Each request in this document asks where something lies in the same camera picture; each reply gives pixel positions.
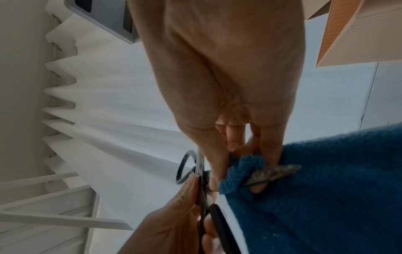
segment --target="blue fabric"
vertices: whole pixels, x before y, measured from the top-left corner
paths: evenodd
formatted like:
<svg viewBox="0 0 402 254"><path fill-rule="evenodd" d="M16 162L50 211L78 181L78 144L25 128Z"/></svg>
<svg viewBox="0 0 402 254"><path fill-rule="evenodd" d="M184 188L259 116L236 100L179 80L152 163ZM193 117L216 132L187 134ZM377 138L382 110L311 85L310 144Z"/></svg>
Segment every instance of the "blue fabric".
<svg viewBox="0 0 402 254"><path fill-rule="evenodd" d="M402 124L285 145L280 163L302 169L253 195L265 162L244 156L219 187L250 254L402 253Z"/></svg>

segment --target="person's left hand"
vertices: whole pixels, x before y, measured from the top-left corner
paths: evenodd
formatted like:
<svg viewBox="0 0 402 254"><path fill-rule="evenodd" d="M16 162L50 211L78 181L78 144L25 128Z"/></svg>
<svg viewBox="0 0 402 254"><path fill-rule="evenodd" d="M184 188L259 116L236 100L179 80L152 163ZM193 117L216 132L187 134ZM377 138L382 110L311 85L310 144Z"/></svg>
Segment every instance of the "person's left hand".
<svg viewBox="0 0 402 254"><path fill-rule="evenodd" d="M138 226L119 254L198 254L200 207L198 178L191 174L183 187L163 208L150 213ZM206 254L216 253L216 229L210 218L204 222Z"/></svg>

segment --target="scissors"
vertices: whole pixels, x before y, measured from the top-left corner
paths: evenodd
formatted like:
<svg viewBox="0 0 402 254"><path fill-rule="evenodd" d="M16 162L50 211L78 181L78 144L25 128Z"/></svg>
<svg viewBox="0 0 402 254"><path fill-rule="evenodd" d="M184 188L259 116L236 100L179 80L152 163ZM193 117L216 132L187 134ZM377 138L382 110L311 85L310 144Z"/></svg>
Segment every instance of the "scissors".
<svg viewBox="0 0 402 254"><path fill-rule="evenodd" d="M182 176L184 167L190 157L193 159L196 165L184 176ZM279 178L292 175L300 169L300 165L266 166L262 169L254 171L243 186L250 187L261 183L275 181ZM201 246L201 239L202 236L205 234L204 219L210 213L224 252L226 254L241 254L236 239L233 236L233 233L230 230L230 227L220 207L217 204L208 205L206 195L207 193L212 192L208 186L210 171L204 170L204 155L201 153L200 150L198 150L197 153L194 150L189 150L186 152L177 170L176 184L183 184L188 179L191 173L195 173L197 175L199 184L197 205L199 205L201 208L201 219L198 253L204 254Z"/></svg>

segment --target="hand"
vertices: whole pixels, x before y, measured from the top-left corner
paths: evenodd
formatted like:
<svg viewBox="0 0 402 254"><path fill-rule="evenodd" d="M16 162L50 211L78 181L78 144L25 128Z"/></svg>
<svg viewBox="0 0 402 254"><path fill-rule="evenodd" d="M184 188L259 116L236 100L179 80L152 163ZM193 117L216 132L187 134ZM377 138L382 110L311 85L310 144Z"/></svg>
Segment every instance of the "hand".
<svg viewBox="0 0 402 254"><path fill-rule="evenodd" d="M210 188L226 177L229 151L277 164L304 60L301 0L131 0L130 9L167 105L211 165Z"/></svg>
<svg viewBox="0 0 402 254"><path fill-rule="evenodd" d="M198 254L200 207L198 178L191 174L176 196L162 209L150 213L119 254ZM205 254L218 254L217 233L211 217L204 220Z"/></svg>

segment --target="laptop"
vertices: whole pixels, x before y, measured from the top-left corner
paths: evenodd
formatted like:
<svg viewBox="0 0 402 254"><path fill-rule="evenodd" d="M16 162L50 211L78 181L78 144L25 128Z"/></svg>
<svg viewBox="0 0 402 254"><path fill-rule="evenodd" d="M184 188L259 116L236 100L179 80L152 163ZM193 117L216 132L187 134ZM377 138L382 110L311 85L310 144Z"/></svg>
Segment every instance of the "laptop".
<svg viewBox="0 0 402 254"><path fill-rule="evenodd" d="M126 0L64 0L64 5L129 44L139 42Z"/></svg>

